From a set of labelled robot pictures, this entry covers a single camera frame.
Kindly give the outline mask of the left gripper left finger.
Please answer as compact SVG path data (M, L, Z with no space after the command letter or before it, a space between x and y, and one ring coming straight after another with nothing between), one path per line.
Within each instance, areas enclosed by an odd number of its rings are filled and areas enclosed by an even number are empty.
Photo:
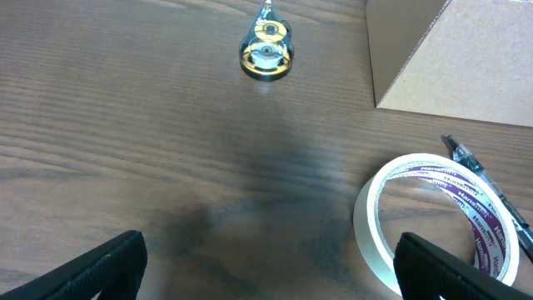
M3 300L135 300L147 267L141 232L126 231L1 295Z

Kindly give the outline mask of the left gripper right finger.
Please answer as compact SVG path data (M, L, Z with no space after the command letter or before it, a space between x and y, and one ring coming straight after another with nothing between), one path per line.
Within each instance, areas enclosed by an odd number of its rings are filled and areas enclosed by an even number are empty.
M532 300L413 232L402 233L393 266L405 300Z

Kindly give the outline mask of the white tape roll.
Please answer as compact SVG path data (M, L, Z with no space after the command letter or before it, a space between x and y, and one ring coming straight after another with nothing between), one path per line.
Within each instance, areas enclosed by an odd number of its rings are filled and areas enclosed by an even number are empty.
M474 233L474 267L510 287L516 280L520 263L513 217L478 175L449 158L429 153L407 154L391 160L357 196L353 213L356 241L376 277L401 295L393 266L394 254L381 230L378 206L387 181L408 177L433 184L458 204Z

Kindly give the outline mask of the black pen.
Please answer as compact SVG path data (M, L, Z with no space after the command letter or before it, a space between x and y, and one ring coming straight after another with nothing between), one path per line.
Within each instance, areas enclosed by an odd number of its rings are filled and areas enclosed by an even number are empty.
M498 196L502 204L512 216L512 222L515 226L518 241L521 249L526 256L532 261L532 230L530 224L521 216L518 210L507 199L503 191L496 185L484 166L479 162L475 155L462 143L459 143L451 135L442 136L441 139L451 151L452 160L463 167L469 169L484 181L492 191Z

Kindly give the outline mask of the black yellow correction tape dispenser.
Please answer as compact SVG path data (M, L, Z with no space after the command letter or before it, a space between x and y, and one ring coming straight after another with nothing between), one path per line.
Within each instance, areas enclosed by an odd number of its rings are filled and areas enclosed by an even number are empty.
M263 82L285 77L294 58L291 35L288 21L276 12L272 0L265 0L240 43L242 71Z

